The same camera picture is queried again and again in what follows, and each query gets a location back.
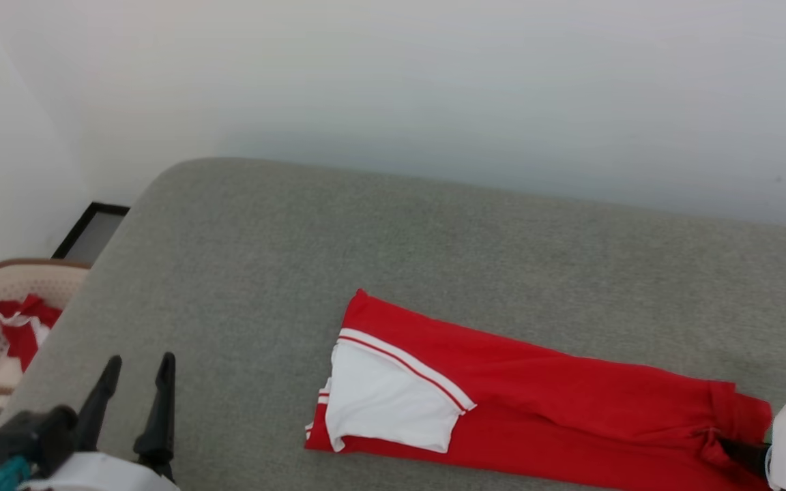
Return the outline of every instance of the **red pants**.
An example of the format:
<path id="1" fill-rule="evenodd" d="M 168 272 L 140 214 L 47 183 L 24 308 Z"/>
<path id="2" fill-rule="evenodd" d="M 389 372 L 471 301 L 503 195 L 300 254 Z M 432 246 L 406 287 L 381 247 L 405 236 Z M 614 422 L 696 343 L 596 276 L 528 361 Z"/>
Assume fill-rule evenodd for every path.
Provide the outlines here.
<path id="1" fill-rule="evenodd" d="M 354 436 L 365 434 L 358 432 L 340 438 L 343 453 L 365 451 L 630 491 L 767 488 L 730 461 L 718 443 L 718 436 L 760 443 L 772 420 L 768 403 L 736 393 L 733 383 L 571 357 L 435 321 L 362 290 L 347 307 L 343 329 L 380 341 L 343 336 L 340 346 L 359 343 L 411 369 L 447 395 L 455 411 L 462 410 L 446 448 Z M 391 347 L 398 351 L 390 354 Z M 428 369 L 414 370 L 415 363 Z M 333 450 L 327 409 L 337 389 L 355 391 L 331 379 L 321 392 L 306 448 Z M 465 407 L 460 393 L 474 404 Z M 377 404 L 390 403 L 372 397 Z"/>

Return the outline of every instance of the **black frame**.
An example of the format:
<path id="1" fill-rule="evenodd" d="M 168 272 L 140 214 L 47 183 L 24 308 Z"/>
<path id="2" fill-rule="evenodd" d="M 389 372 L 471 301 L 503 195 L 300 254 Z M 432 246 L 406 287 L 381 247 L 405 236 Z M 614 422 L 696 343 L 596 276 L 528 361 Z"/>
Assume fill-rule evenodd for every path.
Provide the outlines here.
<path id="1" fill-rule="evenodd" d="M 84 230 L 87 230 L 88 224 L 93 221 L 93 217 L 95 217 L 97 213 L 107 213 L 109 215 L 119 215 L 119 217 L 125 217 L 128 212 L 128 206 L 107 205 L 105 203 L 93 201 L 90 206 L 87 206 L 84 214 L 81 215 L 81 218 L 78 219 L 78 222 L 74 224 L 72 230 L 69 230 L 68 235 L 66 235 L 65 239 L 63 239 L 63 243 L 60 243 L 59 247 L 56 249 L 56 252 L 53 252 L 53 255 L 50 257 L 52 257 L 54 260 L 63 260 L 66 258 L 66 254 L 71 251 L 72 246 L 74 246 L 75 242 L 78 241 L 78 237 L 84 233 Z"/>

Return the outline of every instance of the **white stripe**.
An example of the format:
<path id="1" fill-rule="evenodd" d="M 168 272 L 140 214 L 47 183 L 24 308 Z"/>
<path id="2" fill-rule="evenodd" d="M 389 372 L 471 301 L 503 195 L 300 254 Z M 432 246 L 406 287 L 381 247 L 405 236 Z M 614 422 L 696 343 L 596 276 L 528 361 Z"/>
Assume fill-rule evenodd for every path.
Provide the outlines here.
<path id="1" fill-rule="evenodd" d="M 381 349 L 381 351 L 374 351 L 374 349 L 368 348 L 367 346 L 363 345 L 359 342 L 352 342 L 347 339 L 339 339 L 338 342 L 346 342 L 350 346 L 355 346 L 361 349 L 368 349 L 368 351 L 383 355 L 385 358 L 393 361 L 393 363 L 397 364 L 398 366 L 402 366 L 402 363 L 395 360 L 395 358 L 389 357 L 389 355 L 385 355 L 382 351 L 386 351 L 391 355 L 395 355 L 405 363 L 408 363 L 412 369 L 417 370 L 420 375 L 427 377 L 428 379 L 433 380 L 435 383 L 439 383 L 446 391 L 450 392 L 450 395 L 453 396 L 456 401 L 465 408 L 465 410 L 470 411 L 474 409 L 475 403 L 471 401 L 468 395 L 465 395 L 465 392 L 459 388 L 456 383 L 453 383 L 448 379 L 446 376 L 438 373 L 436 370 L 431 369 L 423 361 L 418 360 L 418 358 L 412 357 L 412 355 L 408 354 L 406 351 L 402 351 L 402 349 L 396 348 L 389 342 L 381 341 L 378 338 L 375 338 L 368 333 L 364 333 L 362 331 L 358 331 L 356 329 L 348 329 L 344 327 L 341 329 L 339 336 L 347 336 L 348 338 L 353 338 L 362 342 L 365 342 L 368 345 L 371 345 L 375 348 Z"/>
<path id="2" fill-rule="evenodd" d="M 27 317 L 21 315 L 19 312 L 13 314 L 11 317 L 5 317 L 0 314 L 0 323 L 8 327 L 22 327 L 25 326 L 26 323 L 29 323 L 32 327 L 32 333 L 35 335 L 35 345 L 38 346 L 38 348 L 41 348 L 41 343 L 47 339 L 47 335 L 50 333 L 50 327 L 41 324 L 41 320 L 38 319 L 38 317 Z"/>

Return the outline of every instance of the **white wall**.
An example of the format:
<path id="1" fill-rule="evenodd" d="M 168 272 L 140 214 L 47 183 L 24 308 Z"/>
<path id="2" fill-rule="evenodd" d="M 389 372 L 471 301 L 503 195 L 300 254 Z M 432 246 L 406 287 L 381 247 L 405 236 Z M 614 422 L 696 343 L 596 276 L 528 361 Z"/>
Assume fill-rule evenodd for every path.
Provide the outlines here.
<path id="1" fill-rule="evenodd" d="M 87 205 L 65 144 L 0 44 L 0 260 L 50 257 Z"/>
<path id="2" fill-rule="evenodd" d="M 786 1 L 0 0 L 94 198 L 207 155 L 786 224 Z"/>

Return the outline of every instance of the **gray sofa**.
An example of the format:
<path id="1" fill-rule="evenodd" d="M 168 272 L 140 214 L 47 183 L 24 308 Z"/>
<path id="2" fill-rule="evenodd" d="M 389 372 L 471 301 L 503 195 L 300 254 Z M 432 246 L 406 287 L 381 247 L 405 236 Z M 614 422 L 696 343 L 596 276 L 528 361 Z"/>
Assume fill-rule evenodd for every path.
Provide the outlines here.
<path id="1" fill-rule="evenodd" d="M 730 380 L 776 411 L 786 401 L 786 228 L 206 159 L 139 199 L 0 423 L 79 406 L 120 354 L 100 448 L 131 458 L 168 349 L 181 489 L 587 489 L 303 450 L 359 287 L 568 353 Z"/>

